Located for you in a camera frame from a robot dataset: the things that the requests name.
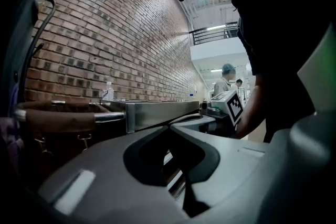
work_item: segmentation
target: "white bottle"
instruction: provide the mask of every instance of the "white bottle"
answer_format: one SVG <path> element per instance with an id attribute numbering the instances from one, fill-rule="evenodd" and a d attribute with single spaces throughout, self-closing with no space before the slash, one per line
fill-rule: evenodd
<path id="1" fill-rule="evenodd" d="M 111 81 L 106 82 L 106 90 L 103 90 L 102 99 L 105 101 L 113 101 L 114 90 Z"/>

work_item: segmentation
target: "stainless steel counter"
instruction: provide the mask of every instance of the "stainless steel counter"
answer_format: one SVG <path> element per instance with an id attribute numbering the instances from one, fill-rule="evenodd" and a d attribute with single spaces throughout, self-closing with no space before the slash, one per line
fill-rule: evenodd
<path id="1" fill-rule="evenodd" d="M 126 132 L 151 127 L 180 116 L 195 112 L 199 109 L 198 101 L 190 102 L 137 102 L 114 101 L 102 103 L 111 112 L 125 111 Z"/>

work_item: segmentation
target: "brick wall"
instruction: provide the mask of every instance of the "brick wall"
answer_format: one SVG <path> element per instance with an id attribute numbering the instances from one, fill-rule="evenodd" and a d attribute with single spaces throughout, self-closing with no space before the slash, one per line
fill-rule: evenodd
<path id="1" fill-rule="evenodd" d="M 181 100 L 204 85 L 191 63 L 177 0 L 56 0 L 27 74 L 29 100 L 97 101 L 106 81 L 115 98 Z M 36 27 L 50 12 L 44 6 Z"/>

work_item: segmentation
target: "balcony railing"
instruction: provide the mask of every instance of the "balcony railing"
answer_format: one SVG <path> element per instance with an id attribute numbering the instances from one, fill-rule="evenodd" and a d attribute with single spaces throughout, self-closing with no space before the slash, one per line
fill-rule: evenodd
<path id="1" fill-rule="evenodd" d="M 194 45 L 202 43 L 237 37 L 238 22 L 227 23 L 225 27 L 208 30 L 207 27 L 189 32 L 193 35 Z"/>

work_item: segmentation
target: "person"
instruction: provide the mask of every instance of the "person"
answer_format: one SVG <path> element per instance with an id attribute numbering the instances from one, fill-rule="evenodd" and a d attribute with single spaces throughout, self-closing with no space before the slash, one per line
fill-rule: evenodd
<path id="1" fill-rule="evenodd" d="M 214 88 L 214 96 L 221 92 L 226 92 L 231 89 L 230 80 L 236 79 L 236 69 L 233 65 L 226 63 L 222 68 L 222 77 L 216 82 Z"/>
<path id="2" fill-rule="evenodd" d="M 231 89 L 238 91 L 238 89 L 242 86 L 242 84 L 243 81 L 241 79 L 237 79 L 237 81 L 231 85 Z"/>
<path id="3" fill-rule="evenodd" d="M 314 112 L 297 72 L 330 25 L 335 0 L 311 1 L 231 0 L 240 15 L 238 37 L 256 76 L 235 138 L 246 136 L 266 118 L 264 142 L 270 142 L 277 130 L 291 128 Z"/>

